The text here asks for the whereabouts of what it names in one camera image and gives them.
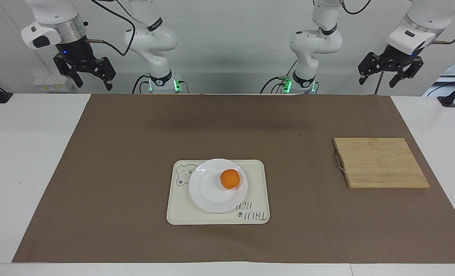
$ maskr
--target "white plate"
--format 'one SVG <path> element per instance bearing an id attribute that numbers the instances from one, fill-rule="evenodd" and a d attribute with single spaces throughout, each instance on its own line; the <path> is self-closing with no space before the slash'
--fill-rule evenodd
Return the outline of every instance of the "white plate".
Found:
<path id="1" fill-rule="evenodd" d="M 238 171 L 241 182 L 228 190 L 220 183 L 220 174 L 228 169 Z M 189 182 L 190 195 L 202 209 L 222 213 L 240 204 L 248 192 L 246 174 L 236 163 L 226 159 L 212 159 L 202 163 L 192 173 Z"/>

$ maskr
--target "cutting board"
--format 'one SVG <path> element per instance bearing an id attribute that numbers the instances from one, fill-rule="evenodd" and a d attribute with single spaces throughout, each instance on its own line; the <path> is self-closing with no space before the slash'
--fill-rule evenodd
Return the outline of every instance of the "cutting board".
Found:
<path id="1" fill-rule="evenodd" d="M 403 138 L 334 138 L 335 161 L 350 189 L 429 188 Z"/>

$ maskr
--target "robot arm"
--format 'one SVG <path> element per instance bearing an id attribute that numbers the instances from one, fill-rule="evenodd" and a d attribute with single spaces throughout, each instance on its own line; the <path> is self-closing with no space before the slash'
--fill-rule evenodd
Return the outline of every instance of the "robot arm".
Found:
<path id="1" fill-rule="evenodd" d="M 387 38 L 384 52 L 380 56 L 370 52 L 358 66 L 360 84 L 381 71 L 397 72 L 389 82 L 390 87 L 405 78 L 413 78 L 423 65 L 418 55 L 447 28 L 454 16 L 455 0 L 413 0 L 404 19 Z"/>
<path id="2" fill-rule="evenodd" d="M 147 63 L 152 80 L 150 88 L 153 91 L 176 92 L 178 87 L 175 83 L 175 75 L 162 52 L 175 49 L 178 37 L 163 24 L 154 0 L 129 0 L 129 2 L 133 19 L 145 25 L 145 28 L 137 28 L 130 49 Z M 125 33 L 126 41 L 131 39 L 131 32 Z"/>
<path id="3" fill-rule="evenodd" d="M 298 93 L 310 90 L 319 62 L 313 54 L 331 54 L 342 46 L 342 35 L 337 30 L 336 20 L 341 8 L 339 0 L 316 0 L 312 12 L 318 30 L 303 30 L 294 33 L 290 48 L 297 55 L 297 65 L 290 76 L 291 88 Z"/>
<path id="4" fill-rule="evenodd" d="M 31 49 L 55 45 L 59 53 L 54 62 L 63 76 L 71 77 L 78 87 L 82 80 L 78 72 L 86 72 L 103 80 L 108 91 L 116 73 L 107 57 L 97 59 L 87 42 L 85 26 L 71 0 L 25 0 L 30 5 L 35 22 L 21 31 Z"/>

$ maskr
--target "table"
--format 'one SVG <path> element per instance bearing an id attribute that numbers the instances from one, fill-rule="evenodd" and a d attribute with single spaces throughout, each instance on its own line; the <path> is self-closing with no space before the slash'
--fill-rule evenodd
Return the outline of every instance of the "table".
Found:
<path id="1" fill-rule="evenodd" d="M 455 264 L 10 264 L 88 99 L 16 94 L 0 105 L 0 275 L 455 275 Z M 393 101 L 455 208 L 455 108 L 434 98 Z"/>

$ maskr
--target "brown mat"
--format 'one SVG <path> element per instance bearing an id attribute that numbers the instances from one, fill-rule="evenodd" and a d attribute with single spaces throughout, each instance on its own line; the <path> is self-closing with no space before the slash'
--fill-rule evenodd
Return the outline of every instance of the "brown mat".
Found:
<path id="1" fill-rule="evenodd" d="M 430 189 L 348 189 L 334 137 L 405 138 Z M 264 163 L 267 224 L 168 224 L 210 158 Z M 210 261 L 455 263 L 455 210 L 389 97 L 92 95 L 13 262 Z"/>

